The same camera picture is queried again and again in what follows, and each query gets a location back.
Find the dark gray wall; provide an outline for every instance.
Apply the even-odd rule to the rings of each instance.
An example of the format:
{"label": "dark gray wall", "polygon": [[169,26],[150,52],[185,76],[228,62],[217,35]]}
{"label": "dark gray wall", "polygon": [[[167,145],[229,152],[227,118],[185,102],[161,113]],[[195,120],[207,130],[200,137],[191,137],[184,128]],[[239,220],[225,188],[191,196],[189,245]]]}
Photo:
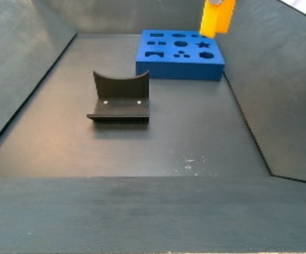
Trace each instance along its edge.
{"label": "dark gray wall", "polygon": [[76,31],[38,0],[0,0],[0,131]]}
{"label": "dark gray wall", "polygon": [[45,0],[81,34],[199,30],[204,0]]}
{"label": "dark gray wall", "polygon": [[276,0],[239,0],[219,42],[271,171],[306,181],[306,15]]}

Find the blue foam block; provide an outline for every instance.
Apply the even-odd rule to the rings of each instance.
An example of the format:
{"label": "blue foam block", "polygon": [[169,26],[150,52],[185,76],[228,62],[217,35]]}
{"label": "blue foam block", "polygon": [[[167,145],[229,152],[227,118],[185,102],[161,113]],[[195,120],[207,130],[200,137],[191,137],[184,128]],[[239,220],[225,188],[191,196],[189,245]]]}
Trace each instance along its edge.
{"label": "blue foam block", "polygon": [[216,41],[196,31],[144,30],[137,75],[152,78],[221,80],[225,61]]}

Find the cutout hole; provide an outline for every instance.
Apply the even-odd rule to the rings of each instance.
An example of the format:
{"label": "cutout hole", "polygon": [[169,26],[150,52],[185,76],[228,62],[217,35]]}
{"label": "cutout hole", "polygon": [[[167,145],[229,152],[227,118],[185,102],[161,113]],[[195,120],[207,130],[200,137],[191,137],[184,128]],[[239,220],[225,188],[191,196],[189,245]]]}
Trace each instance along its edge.
{"label": "cutout hole", "polygon": [[177,38],[184,38],[184,37],[187,37],[185,35],[183,35],[183,34],[175,34],[175,35],[172,35],[173,37],[177,37]]}
{"label": "cutout hole", "polygon": [[146,52],[145,57],[150,56],[159,56],[160,58],[164,58],[164,52]]}
{"label": "cutout hole", "polygon": [[150,37],[164,37],[164,34],[150,34]]}
{"label": "cutout hole", "polygon": [[212,58],[215,57],[215,55],[213,55],[212,53],[209,53],[209,52],[201,52],[201,53],[200,53],[200,57],[201,57],[203,59],[209,60],[209,59],[212,59]]}
{"label": "cutout hole", "polygon": [[175,45],[176,45],[177,47],[185,47],[185,46],[188,45],[188,43],[180,41],[180,42],[176,42]]}

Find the yellow block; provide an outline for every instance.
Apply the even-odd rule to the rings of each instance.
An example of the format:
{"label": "yellow block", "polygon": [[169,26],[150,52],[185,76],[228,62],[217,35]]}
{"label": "yellow block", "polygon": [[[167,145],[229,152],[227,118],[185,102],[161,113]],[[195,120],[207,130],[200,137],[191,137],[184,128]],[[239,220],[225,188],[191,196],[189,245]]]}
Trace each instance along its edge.
{"label": "yellow block", "polygon": [[224,0],[223,4],[212,4],[205,0],[201,35],[213,38],[216,33],[225,34],[229,30],[231,16],[235,6],[235,0]]}

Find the star-shaped hole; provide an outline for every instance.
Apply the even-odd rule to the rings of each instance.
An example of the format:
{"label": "star-shaped hole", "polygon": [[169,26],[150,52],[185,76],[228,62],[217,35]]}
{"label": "star-shaped hole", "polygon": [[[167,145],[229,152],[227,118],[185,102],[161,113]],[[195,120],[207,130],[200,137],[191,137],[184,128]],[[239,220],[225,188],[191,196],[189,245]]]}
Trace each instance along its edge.
{"label": "star-shaped hole", "polygon": [[208,48],[211,46],[211,44],[207,44],[204,42],[200,42],[197,45],[200,46],[200,48]]}

